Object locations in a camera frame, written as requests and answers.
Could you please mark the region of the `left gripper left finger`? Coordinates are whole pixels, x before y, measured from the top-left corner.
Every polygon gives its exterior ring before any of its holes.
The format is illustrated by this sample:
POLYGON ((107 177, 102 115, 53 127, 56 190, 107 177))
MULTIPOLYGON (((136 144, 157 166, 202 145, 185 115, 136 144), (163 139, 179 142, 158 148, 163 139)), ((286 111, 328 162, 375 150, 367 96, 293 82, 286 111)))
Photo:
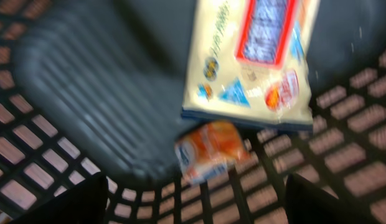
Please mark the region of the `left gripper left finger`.
POLYGON ((102 224, 107 200, 108 180, 99 172, 10 224, 102 224))

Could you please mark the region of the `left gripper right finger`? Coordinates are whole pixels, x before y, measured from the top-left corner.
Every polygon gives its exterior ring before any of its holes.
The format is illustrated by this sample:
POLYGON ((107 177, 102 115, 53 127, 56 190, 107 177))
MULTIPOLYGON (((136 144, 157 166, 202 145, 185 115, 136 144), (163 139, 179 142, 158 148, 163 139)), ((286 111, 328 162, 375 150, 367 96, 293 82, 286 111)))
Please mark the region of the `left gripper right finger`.
POLYGON ((298 174, 286 181, 285 212, 289 224, 371 224, 376 219, 354 210, 298 174))

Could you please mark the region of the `yellow snack bag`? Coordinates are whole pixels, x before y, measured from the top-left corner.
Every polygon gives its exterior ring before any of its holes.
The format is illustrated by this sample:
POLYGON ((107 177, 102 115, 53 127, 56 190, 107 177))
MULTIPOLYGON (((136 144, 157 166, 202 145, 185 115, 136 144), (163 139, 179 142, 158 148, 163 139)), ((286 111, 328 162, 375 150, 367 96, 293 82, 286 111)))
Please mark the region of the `yellow snack bag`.
POLYGON ((313 127, 306 54, 319 0, 197 2, 181 115, 313 127))

